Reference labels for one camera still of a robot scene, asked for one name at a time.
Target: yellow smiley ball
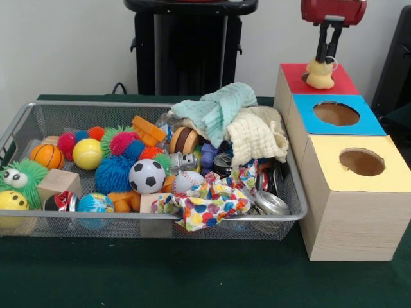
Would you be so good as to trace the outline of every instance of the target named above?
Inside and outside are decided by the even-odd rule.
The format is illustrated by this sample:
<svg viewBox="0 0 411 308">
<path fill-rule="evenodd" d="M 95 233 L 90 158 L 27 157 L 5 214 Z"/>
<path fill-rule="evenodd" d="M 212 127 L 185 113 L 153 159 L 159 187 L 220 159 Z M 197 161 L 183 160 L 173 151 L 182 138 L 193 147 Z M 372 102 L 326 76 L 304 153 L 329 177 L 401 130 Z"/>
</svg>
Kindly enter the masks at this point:
<svg viewBox="0 0 411 308">
<path fill-rule="evenodd" d="M 27 199 L 16 191 L 0 192 L 0 210 L 28 210 Z M 24 219 L 24 217 L 13 216 L 0 217 L 0 229 L 16 228 Z"/>
<path fill-rule="evenodd" d="M 100 165 L 103 152 L 100 142 L 87 138 L 79 141 L 73 150 L 73 160 L 83 170 L 95 170 Z"/>
</svg>

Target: green cloth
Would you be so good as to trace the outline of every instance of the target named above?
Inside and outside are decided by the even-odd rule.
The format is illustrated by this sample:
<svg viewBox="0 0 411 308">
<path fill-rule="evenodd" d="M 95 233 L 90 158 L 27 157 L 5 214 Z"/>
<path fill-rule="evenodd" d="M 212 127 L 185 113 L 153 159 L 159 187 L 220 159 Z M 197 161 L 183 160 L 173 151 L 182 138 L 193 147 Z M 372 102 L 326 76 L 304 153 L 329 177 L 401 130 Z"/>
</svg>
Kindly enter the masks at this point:
<svg viewBox="0 0 411 308">
<path fill-rule="evenodd" d="M 0 290 L 1 307 L 410 307 L 411 230 L 392 262 L 310 262 L 298 224 L 284 241 L 4 237 Z"/>
</svg>

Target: stacked boxes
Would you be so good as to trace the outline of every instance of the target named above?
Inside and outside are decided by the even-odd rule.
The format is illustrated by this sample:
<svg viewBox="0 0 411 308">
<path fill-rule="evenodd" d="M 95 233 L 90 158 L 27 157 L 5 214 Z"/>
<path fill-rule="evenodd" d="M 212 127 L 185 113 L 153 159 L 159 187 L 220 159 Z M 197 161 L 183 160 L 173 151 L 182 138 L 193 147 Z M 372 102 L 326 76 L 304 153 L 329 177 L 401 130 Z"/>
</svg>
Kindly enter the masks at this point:
<svg viewBox="0 0 411 308">
<path fill-rule="evenodd" d="M 334 88 L 281 64 L 282 113 L 310 210 L 301 230 L 310 260 L 389 261 L 411 219 L 411 171 L 340 65 Z"/>
</svg>

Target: tennis ball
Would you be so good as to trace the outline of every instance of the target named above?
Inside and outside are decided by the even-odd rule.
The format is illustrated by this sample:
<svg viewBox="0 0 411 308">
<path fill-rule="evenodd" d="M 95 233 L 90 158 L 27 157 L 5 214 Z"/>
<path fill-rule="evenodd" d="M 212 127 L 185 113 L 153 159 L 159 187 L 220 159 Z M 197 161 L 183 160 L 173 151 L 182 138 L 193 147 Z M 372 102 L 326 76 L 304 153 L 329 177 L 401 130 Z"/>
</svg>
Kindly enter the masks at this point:
<svg viewBox="0 0 411 308">
<path fill-rule="evenodd" d="M 86 138 L 79 141 L 73 150 L 73 159 L 76 165 L 83 170 L 95 170 L 103 158 L 100 142 Z"/>
</svg>

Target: cloth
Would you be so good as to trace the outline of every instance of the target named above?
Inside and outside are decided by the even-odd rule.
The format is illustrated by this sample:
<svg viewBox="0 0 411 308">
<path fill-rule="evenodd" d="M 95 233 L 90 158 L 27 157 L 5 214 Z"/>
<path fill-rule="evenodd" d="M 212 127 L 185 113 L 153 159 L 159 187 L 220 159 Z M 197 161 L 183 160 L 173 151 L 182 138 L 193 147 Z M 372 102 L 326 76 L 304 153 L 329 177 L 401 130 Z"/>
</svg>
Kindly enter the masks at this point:
<svg viewBox="0 0 411 308">
<path fill-rule="evenodd" d="M 207 133 L 190 119 L 184 119 L 183 125 L 208 139 Z M 279 112 L 268 106 L 242 108 L 227 126 L 224 139 L 232 142 L 232 167 L 244 165 L 251 159 L 270 157 L 285 162 L 289 147 Z"/>
<path fill-rule="evenodd" d="M 244 83 L 231 83 L 200 101 L 182 101 L 171 110 L 181 119 L 190 119 L 204 131 L 210 143 L 218 148 L 224 140 L 225 129 L 243 107 L 257 105 L 252 88 Z"/>
<path fill-rule="evenodd" d="M 240 189 L 255 190 L 257 164 L 255 161 L 248 168 L 237 168 L 223 180 L 210 172 L 203 184 L 192 186 L 185 194 L 160 197 L 152 203 L 152 212 L 181 213 L 177 223 L 187 231 L 212 227 L 235 213 L 246 213 L 251 202 Z"/>
</svg>

